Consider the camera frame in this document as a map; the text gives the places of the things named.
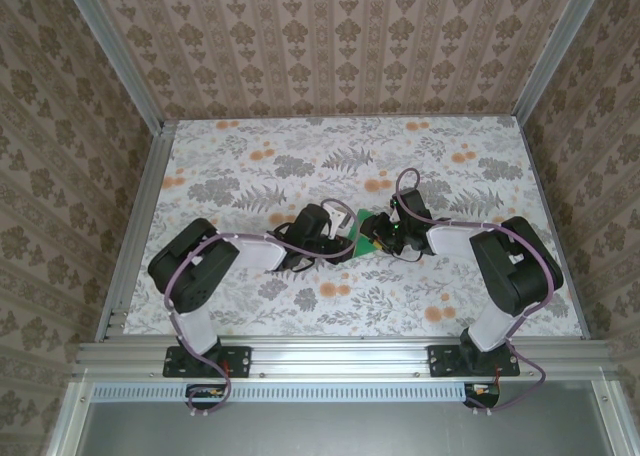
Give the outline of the floral patterned table cover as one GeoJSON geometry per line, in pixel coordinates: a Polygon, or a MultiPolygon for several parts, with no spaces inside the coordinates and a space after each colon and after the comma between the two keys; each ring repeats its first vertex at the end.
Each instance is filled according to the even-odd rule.
{"type": "MultiPolygon", "coordinates": [[[[143,255],[149,262],[196,218],[258,234],[328,197],[385,211],[417,184],[435,217],[526,218],[555,249],[517,121],[510,116],[181,121],[172,129],[143,255]]],[[[232,335],[457,336],[488,299],[477,266],[457,257],[373,252],[340,265],[227,276],[208,304],[232,335]]]]}

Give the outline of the small circuit board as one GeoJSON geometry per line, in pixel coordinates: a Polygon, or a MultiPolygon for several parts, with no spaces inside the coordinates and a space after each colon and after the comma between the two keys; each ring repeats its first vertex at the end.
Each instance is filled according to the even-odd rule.
{"type": "Polygon", "coordinates": [[[226,398],[226,393],[227,385],[224,383],[187,385],[186,405],[192,411],[209,413],[226,398]]]}
{"type": "Polygon", "coordinates": [[[498,383],[467,383],[464,392],[463,404],[471,409],[491,409],[497,405],[500,397],[498,383]]]}

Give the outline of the grey metal shelf panel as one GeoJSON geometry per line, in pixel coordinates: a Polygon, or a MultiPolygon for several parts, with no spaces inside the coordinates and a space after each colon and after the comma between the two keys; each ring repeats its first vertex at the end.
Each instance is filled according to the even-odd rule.
{"type": "Polygon", "coordinates": [[[493,416],[456,404],[98,403],[78,456],[613,456],[593,405],[570,395],[493,416]]]}

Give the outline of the aluminium frame cross rail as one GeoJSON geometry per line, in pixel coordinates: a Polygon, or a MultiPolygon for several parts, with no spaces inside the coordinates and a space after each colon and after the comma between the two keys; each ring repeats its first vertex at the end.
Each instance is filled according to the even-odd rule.
{"type": "MultiPolygon", "coordinates": [[[[252,349],[250,377],[265,381],[424,381],[427,349],[454,345],[451,337],[226,337],[225,346],[252,349]]],[[[72,367],[76,381],[151,381],[162,369],[172,336],[125,335],[81,345],[72,367]]],[[[541,372],[550,381],[613,379],[616,366],[606,344],[571,337],[520,337],[521,381],[541,372]]]]}

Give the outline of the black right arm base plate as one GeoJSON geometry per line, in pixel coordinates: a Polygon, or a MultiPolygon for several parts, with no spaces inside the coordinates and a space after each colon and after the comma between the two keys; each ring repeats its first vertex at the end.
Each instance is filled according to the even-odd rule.
{"type": "Polygon", "coordinates": [[[474,346],[431,345],[427,347],[431,377],[519,376],[518,359],[502,345],[489,352],[474,346]]]}

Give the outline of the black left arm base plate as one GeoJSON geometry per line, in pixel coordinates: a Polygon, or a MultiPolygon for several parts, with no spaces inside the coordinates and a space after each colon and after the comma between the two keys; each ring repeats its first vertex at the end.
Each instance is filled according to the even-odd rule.
{"type": "MultiPolygon", "coordinates": [[[[204,357],[214,361],[230,378],[249,376],[252,361],[252,348],[249,346],[218,345],[204,357]]],[[[162,375],[165,378],[214,378],[219,373],[178,345],[167,349],[162,375]]]]}

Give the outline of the aluminium frame side rail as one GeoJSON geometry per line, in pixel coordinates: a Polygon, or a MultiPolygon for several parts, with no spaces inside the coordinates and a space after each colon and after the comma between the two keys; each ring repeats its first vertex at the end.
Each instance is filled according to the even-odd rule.
{"type": "Polygon", "coordinates": [[[177,121],[165,122],[152,140],[97,327],[96,343],[123,333],[177,126],[177,121]]]}

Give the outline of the aluminium frame corner post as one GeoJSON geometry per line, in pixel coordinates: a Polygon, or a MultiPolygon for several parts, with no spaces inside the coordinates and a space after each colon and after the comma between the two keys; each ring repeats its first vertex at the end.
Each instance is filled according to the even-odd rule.
{"type": "Polygon", "coordinates": [[[526,124],[533,113],[595,1],[568,0],[565,5],[514,106],[512,115],[521,127],[526,124]]]}
{"type": "Polygon", "coordinates": [[[99,0],[73,0],[93,36],[136,106],[153,137],[161,134],[164,116],[145,84],[142,71],[136,68],[125,39],[118,34],[99,0]]]}

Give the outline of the aluminium lower frame strut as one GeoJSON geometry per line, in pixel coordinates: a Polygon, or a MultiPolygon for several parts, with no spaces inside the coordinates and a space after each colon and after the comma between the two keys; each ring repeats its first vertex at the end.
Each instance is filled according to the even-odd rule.
{"type": "Polygon", "coordinates": [[[640,456],[640,434],[619,381],[591,382],[598,411],[614,456],[640,456]]]}
{"type": "Polygon", "coordinates": [[[76,456],[91,405],[93,383],[67,386],[46,456],[76,456]]]}

